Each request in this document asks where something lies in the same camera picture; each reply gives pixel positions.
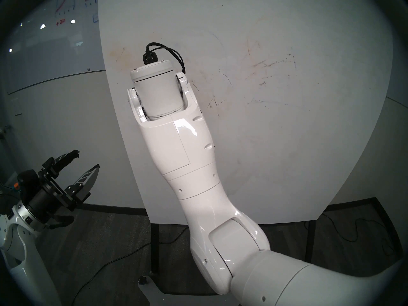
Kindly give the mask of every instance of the stand leg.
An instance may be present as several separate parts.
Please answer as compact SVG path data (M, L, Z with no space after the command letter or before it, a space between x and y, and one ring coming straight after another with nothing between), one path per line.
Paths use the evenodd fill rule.
M309 228L307 232L305 262L312 262L313 244L315 242L316 221L309 220Z
M159 273L159 224L151 224L151 273Z

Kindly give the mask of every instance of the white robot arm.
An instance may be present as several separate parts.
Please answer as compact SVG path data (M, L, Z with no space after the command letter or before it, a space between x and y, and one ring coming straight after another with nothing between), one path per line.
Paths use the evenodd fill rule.
M262 229L234 207L222 187L215 145L185 74L156 57L131 78L131 109L155 165L181 203L195 263L216 293L231 291L244 306L367 305L382 291L398 265L357 278L270 251Z
M99 164L85 172L63 190L54 179L59 172L79 157L79 151L49 158L38 172L28 170L17 177L21 200L7 214L0 215L0 251L6 267L22 292L33 305L61 305L54 283L42 261L35 239L45 227L65 227L73 216L55 215L61 207L73 211L90 196L99 172ZM53 218L59 224L48 224Z

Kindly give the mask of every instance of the black baseboard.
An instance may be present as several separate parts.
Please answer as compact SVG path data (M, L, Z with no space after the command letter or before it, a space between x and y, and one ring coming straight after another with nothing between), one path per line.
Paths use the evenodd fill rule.
M102 212L102 213L147 216L147 212L145 208L105 206L105 205L95 205L95 204L85 204L85 203L79 205L77 208L84 209L86 211L94 211L94 212Z
M352 202L347 202L347 203L331 204L326 207L324 212L338 211L339 209L346 209L346 208L352 208L352 207L357 207L361 205L367 205L367 204L371 204L376 199L377 199L376 197L371 197L371 198L366 198L364 200L352 201Z

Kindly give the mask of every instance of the wall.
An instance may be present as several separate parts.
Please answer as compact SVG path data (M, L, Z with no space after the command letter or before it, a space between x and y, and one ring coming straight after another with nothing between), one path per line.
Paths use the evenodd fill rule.
M14 99L18 99L22 115L14 116ZM9 143L22 167L38 171L49 157L78 149L80 158L61 172L57 183L65 188L99 163L99 176L86 203L143 207L104 71L3 95L3 104L12 126Z
M393 32L393 67L377 124L331 204L377 197L408 250L408 54Z
M316 219L385 99L392 36L372 0L99 0L99 20L115 112L154 223L185 218L126 101L148 43L181 53L221 182L257 223Z
M3 88L104 70L98 0L45 0L19 22L0 49Z

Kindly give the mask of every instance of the whiteboard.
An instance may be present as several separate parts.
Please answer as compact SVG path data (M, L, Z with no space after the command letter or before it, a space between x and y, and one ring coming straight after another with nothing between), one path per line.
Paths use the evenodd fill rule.
M72 74L104 70L98 0L46 0L2 46L7 93Z
M221 182L259 224L317 219L381 111L393 39L371 0L100 0L106 74L152 223L183 224L127 103L150 42L177 50L215 142ZM170 59L158 50L160 59Z

